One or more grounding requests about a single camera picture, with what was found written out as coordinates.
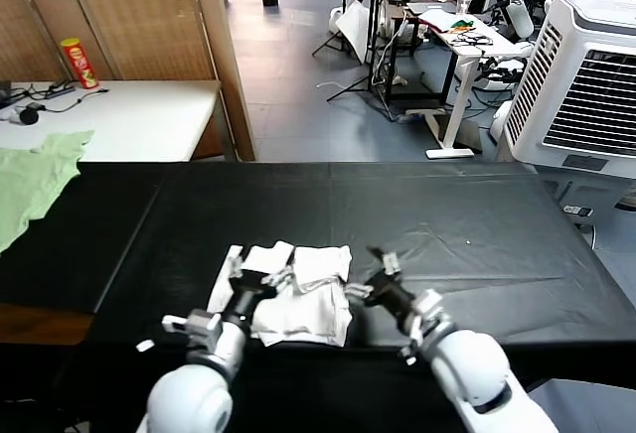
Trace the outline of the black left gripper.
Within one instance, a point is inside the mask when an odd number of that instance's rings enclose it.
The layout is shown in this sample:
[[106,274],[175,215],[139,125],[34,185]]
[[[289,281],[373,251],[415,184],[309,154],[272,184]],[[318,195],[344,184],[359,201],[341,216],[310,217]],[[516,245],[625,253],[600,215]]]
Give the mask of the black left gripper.
[[276,296],[276,288],[284,288],[293,277],[295,250],[292,250],[284,266],[274,274],[243,273],[240,254],[229,259],[230,284],[233,294],[226,305],[226,321],[238,327],[250,327],[255,310],[263,300]]

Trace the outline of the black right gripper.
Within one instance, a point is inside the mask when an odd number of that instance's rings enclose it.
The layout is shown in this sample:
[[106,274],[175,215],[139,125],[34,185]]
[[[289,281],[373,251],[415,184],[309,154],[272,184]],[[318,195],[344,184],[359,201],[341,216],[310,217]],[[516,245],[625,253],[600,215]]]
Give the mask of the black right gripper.
[[353,301],[365,301],[367,307],[382,306],[398,324],[404,324],[412,312],[415,297],[401,285],[401,268],[397,254],[394,251],[384,251],[380,247],[368,247],[367,251],[381,266],[365,284],[345,284],[345,296]]

